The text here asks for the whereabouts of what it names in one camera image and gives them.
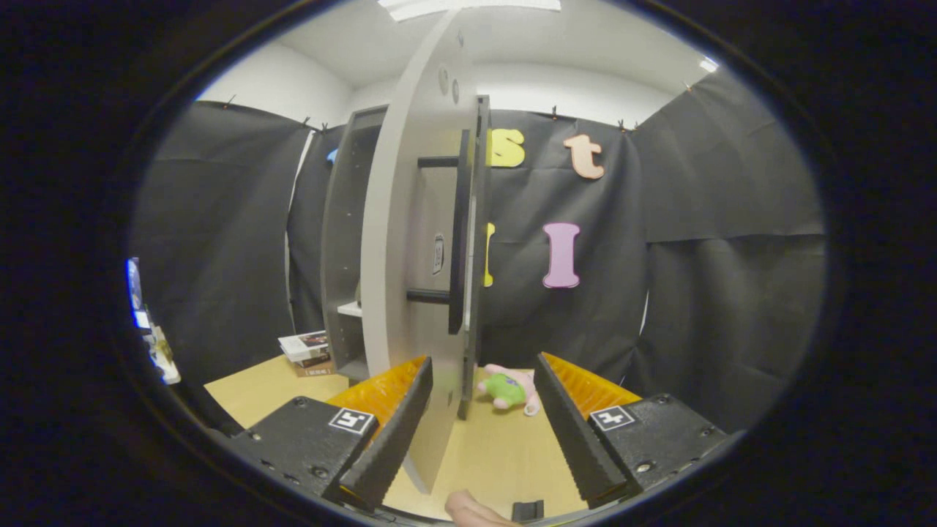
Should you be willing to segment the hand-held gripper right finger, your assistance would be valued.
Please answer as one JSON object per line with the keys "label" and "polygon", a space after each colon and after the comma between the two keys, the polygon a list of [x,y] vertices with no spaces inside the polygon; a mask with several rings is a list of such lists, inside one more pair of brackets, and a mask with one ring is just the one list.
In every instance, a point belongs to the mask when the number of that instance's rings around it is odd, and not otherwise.
{"label": "hand-held gripper right finger", "polygon": [[665,487],[743,436],[727,433],[672,394],[640,397],[552,354],[537,357],[534,383],[589,508]]}

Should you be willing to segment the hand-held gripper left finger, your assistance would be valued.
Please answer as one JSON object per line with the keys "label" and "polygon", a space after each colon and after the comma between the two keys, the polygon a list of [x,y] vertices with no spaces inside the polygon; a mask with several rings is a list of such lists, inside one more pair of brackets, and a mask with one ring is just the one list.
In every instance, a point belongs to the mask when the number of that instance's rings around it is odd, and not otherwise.
{"label": "hand-held gripper left finger", "polygon": [[277,358],[220,382],[220,404],[234,414],[220,445],[281,493],[372,512],[401,470],[433,388],[425,356],[358,383],[302,376]]}

